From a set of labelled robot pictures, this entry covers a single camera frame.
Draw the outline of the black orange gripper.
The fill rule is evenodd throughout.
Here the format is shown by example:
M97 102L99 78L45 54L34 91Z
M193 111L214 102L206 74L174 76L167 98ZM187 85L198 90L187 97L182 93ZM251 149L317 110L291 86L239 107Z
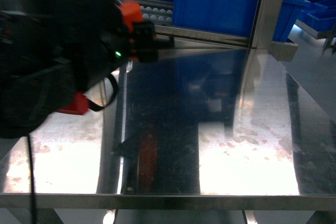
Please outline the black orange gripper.
M154 23L143 18L140 4L135 1L114 4L108 21L110 31L101 36L101 42L112 63L156 62L159 50L174 48L174 36L158 39Z

